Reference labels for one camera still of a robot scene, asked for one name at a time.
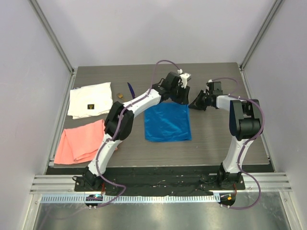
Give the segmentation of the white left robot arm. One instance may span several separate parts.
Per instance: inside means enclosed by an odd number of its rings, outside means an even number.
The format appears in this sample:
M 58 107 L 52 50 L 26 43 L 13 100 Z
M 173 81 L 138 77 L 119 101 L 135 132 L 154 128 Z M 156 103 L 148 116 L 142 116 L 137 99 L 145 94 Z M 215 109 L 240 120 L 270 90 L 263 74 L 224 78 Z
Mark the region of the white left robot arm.
M 142 95 L 126 103 L 115 102 L 105 120 L 104 138 L 96 156 L 85 168 L 77 185 L 91 191 L 101 188 L 107 164 L 120 143 L 131 133 L 134 118 L 146 109 L 171 99 L 177 104 L 188 104 L 191 75 L 182 70 L 170 72 L 166 78 L 153 84 Z

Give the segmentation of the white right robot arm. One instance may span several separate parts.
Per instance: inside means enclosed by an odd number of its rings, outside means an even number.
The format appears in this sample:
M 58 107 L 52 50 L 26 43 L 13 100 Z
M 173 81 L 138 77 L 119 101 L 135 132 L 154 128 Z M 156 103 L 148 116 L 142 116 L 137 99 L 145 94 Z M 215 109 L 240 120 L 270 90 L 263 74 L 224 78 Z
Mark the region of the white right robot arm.
M 263 132 L 264 113 L 258 100 L 224 94 L 219 81 L 210 80 L 206 87 L 206 90 L 200 91 L 189 108 L 205 111 L 207 107 L 214 107 L 229 112 L 232 140 L 216 176 L 217 185 L 228 189 L 239 183 L 244 157 L 253 141 Z

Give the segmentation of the blue cloth napkin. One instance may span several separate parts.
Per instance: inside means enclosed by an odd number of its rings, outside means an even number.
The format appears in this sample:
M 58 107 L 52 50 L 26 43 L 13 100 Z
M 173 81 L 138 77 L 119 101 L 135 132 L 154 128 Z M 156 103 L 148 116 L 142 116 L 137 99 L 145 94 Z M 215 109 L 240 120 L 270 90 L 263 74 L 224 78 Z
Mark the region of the blue cloth napkin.
M 188 105 L 160 103 L 144 112 L 145 139 L 151 142 L 192 140 Z

